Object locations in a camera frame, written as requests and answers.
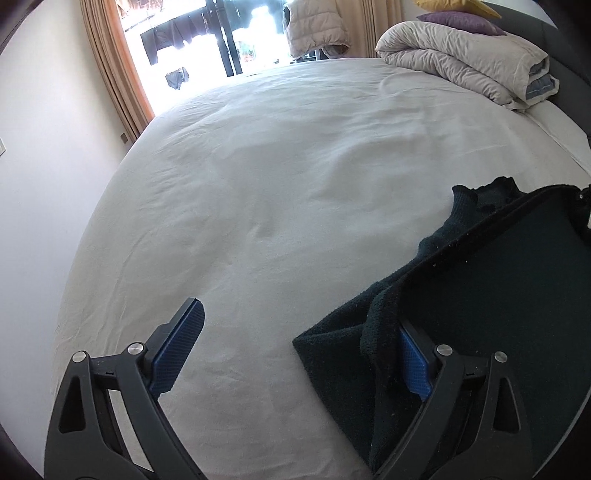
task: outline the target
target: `beige comforter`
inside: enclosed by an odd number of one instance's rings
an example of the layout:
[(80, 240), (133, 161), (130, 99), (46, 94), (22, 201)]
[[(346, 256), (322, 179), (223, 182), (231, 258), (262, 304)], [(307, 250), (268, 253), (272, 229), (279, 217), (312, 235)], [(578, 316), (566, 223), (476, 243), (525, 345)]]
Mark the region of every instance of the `beige comforter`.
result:
[(438, 75), (510, 109), (527, 108), (558, 90), (553, 79), (555, 89), (527, 98), (530, 83), (548, 73), (548, 54), (510, 33), (488, 36), (429, 22), (402, 22), (382, 35), (376, 51), (390, 65)]

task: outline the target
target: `bed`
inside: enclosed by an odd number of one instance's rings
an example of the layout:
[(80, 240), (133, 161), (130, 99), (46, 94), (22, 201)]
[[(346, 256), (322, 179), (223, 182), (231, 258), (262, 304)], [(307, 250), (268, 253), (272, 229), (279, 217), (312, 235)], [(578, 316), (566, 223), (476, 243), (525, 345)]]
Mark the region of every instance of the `bed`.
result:
[(553, 27), (495, 8), (550, 53), (562, 111), (516, 113), (380, 59), (341, 59), (237, 78), (154, 119), (80, 243), (54, 387), (73, 352), (144, 341), (195, 296), (206, 325), (160, 403), (207, 477), (370, 478), (292, 339), (412, 259), (455, 184), (591, 183), (577, 57)]

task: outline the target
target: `metal screw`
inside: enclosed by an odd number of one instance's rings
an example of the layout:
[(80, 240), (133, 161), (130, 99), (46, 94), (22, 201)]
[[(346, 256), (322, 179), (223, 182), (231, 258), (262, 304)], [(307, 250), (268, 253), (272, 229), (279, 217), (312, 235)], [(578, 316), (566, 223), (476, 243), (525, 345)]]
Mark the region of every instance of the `metal screw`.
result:
[(453, 348), (445, 343), (437, 346), (437, 353), (443, 356), (450, 356), (453, 353)]
[(76, 352), (74, 355), (72, 355), (72, 361), (77, 364), (82, 362), (82, 360), (84, 360), (85, 358), (86, 358), (86, 354), (82, 351)]
[(144, 351), (144, 346), (141, 343), (132, 343), (127, 347), (127, 352), (131, 355), (138, 355)]
[(499, 363), (504, 364), (507, 361), (508, 357), (505, 352), (495, 352), (495, 360)]

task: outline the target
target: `beige curtain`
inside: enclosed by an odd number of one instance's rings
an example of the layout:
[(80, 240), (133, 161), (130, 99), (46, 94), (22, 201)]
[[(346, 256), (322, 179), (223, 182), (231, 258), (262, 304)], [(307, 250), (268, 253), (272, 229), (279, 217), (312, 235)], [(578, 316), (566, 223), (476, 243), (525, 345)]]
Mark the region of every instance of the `beige curtain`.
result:
[(387, 29), (402, 21), (401, 0), (336, 0), (351, 35), (348, 57), (377, 57), (375, 46)]
[(127, 137), (135, 142), (154, 112), (131, 58), (114, 0), (80, 0), (90, 46)]

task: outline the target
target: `purple pillow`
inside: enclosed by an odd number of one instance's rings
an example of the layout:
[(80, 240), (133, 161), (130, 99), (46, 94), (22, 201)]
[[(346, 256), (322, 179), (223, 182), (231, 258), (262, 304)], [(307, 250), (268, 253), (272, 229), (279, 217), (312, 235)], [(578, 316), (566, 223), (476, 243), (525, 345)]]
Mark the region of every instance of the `purple pillow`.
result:
[(465, 12), (433, 12), (430, 14), (419, 15), (417, 18), (423, 22), (438, 23), (440, 25), (446, 25), (470, 33), (506, 35), (504, 31), (495, 24), (489, 22), (486, 18)]

